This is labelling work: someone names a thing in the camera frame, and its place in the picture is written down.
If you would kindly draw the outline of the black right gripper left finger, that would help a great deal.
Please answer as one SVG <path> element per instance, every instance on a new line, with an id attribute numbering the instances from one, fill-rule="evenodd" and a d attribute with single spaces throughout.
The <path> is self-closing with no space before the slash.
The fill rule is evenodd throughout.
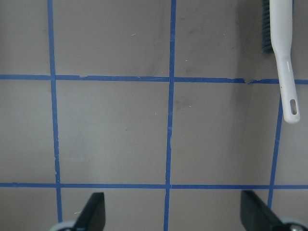
<path id="1" fill-rule="evenodd" d="M 88 199 L 76 221 L 60 222 L 51 231 L 103 231 L 106 224 L 103 192 L 94 192 Z"/>

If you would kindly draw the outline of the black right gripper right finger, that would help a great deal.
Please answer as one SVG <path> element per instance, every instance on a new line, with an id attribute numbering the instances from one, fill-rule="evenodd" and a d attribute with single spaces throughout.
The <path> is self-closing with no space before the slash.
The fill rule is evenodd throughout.
<path id="1" fill-rule="evenodd" d="M 253 190 L 242 190 L 240 220 L 246 231 L 306 231 L 308 227 L 294 219 L 282 220 Z"/>

